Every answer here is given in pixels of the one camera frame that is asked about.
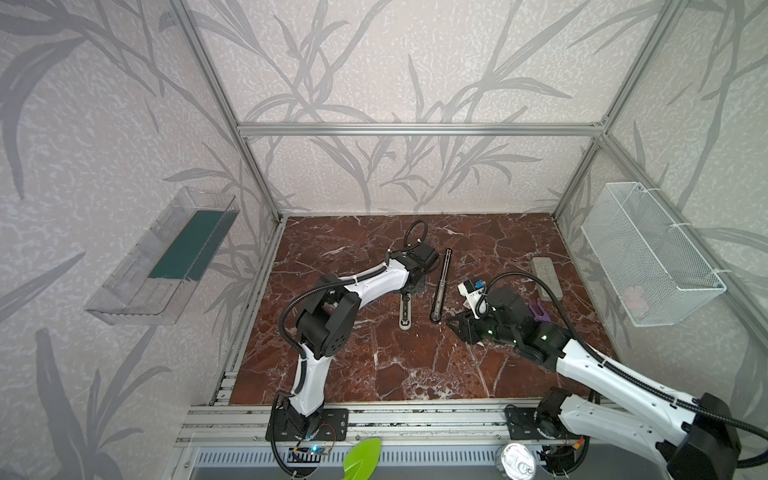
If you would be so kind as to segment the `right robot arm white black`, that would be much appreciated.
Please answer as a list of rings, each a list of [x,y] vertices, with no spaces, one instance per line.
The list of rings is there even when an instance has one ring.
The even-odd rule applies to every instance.
[[[465,309],[448,319],[464,342],[494,342],[544,369],[577,381],[615,403],[606,408],[553,388],[537,408],[539,429],[594,437],[663,467],[672,479],[731,479],[738,469],[767,462],[761,453],[740,456],[738,433],[767,432],[731,417],[716,396],[695,398],[654,382],[599,353],[567,328],[541,321],[509,289],[487,290],[484,282],[461,283]]]

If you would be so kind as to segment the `black stapler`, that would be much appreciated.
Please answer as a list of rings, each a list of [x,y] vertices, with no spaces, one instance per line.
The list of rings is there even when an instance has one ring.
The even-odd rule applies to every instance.
[[[437,282],[436,291],[433,297],[431,309],[430,309],[430,321],[434,324],[439,324],[442,319],[443,305],[445,301],[445,291],[447,286],[447,277],[450,270],[450,264],[452,259],[453,250],[447,248],[441,267],[441,273]]]

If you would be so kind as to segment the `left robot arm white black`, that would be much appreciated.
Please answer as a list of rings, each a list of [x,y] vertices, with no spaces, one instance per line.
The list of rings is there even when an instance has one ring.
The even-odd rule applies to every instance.
[[[298,353],[287,410],[305,420],[325,402],[330,363],[351,338],[363,307],[382,296],[411,294],[438,259],[425,242],[389,252],[385,260],[362,272],[323,275],[309,291],[289,302],[278,320],[281,337]]]

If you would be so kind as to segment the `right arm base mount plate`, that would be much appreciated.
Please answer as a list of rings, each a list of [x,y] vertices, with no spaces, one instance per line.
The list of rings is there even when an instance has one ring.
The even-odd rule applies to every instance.
[[[504,408],[504,416],[510,439],[519,441],[545,439],[538,428],[535,415],[535,407],[507,405]]]

